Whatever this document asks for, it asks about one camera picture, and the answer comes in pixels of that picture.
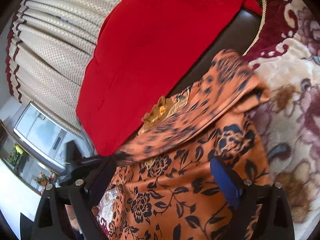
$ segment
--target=patterned curtain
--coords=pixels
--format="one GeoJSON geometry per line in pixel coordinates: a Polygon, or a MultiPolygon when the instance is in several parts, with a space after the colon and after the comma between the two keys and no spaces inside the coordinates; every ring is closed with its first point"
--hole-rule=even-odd
{"type": "Polygon", "coordinates": [[[10,93],[79,134],[75,108],[101,25],[121,0],[23,0],[8,34],[10,93]]]}

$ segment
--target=beige curtain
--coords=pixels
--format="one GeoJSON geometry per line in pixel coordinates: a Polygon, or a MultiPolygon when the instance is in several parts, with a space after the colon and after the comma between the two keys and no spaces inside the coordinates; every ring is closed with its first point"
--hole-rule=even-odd
{"type": "Polygon", "coordinates": [[[11,94],[79,134],[75,108],[85,69],[102,23],[120,1],[23,0],[8,35],[11,94]]]}

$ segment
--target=curtain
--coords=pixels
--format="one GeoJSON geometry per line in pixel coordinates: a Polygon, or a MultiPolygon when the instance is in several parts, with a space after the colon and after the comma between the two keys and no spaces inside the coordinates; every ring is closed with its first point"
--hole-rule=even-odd
{"type": "Polygon", "coordinates": [[[80,134],[76,104],[100,28],[121,0],[23,0],[8,34],[10,94],[80,134]]]}

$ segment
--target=floral blanket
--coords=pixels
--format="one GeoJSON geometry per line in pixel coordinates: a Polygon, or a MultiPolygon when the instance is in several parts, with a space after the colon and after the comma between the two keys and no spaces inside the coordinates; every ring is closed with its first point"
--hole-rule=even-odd
{"type": "Polygon", "coordinates": [[[250,116],[262,137],[270,177],[282,183],[295,238],[320,217],[320,26],[302,0],[263,0],[257,38],[244,58],[270,87],[250,116]]]}

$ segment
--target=orange garment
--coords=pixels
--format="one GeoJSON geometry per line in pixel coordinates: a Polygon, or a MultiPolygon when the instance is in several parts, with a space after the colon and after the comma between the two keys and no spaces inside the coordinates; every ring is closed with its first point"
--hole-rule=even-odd
{"type": "Polygon", "coordinates": [[[216,239],[232,212],[210,173],[213,156],[222,155],[242,179],[269,183],[261,138],[245,114],[269,99],[265,83],[224,50],[187,90],[184,107],[116,153],[137,163],[118,167],[111,181],[118,196],[110,239],[216,239]]]}

